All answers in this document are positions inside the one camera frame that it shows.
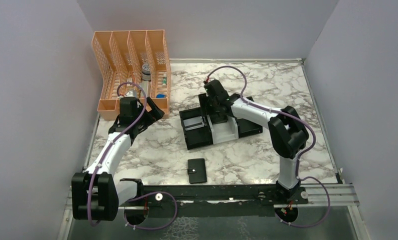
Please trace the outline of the black leather card holder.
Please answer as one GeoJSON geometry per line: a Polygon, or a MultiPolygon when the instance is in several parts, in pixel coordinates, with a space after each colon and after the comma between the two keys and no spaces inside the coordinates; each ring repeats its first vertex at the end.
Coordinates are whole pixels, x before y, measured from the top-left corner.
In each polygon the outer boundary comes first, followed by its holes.
{"type": "Polygon", "coordinates": [[[187,160],[187,175],[190,184],[202,184],[207,182],[206,162],[204,158],[192,158],[187,160]]]}

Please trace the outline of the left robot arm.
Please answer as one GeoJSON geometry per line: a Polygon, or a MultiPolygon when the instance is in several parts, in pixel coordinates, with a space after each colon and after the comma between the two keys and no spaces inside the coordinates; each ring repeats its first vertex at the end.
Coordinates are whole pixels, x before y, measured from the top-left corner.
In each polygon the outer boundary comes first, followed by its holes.
{"type": "Polygon", "coordinates": [[[139,179],[130,178],[115,184],[114,176],[137,135],[164,114],[150,97],[120,99],[119,115],[108,130],[102,151],[91,166],[84,172],[76,172],[71,179],[74,219],[88,220],[95,226],[100,221],[113,221],[120,204],[126,201],[134,206],[142,203],[144,191],[139,179]]]}

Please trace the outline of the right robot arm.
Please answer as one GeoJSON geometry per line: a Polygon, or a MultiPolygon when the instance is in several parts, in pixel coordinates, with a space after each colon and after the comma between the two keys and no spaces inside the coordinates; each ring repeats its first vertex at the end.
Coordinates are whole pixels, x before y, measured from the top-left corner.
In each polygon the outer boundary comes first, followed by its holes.
{"type": "Polygon", "coordinates": [[[306,146],[309,133],[296,110],[287,106],[271,109],[234,93],[229,95],[219,80],[207,80],[204,89],[209,105],[218,113],[245,119],[269,130],[273,149],[279,155],[279,176],[276,181],[276,199],[287,204],[296,196],[299,180],[300,151],[306,146]]]}

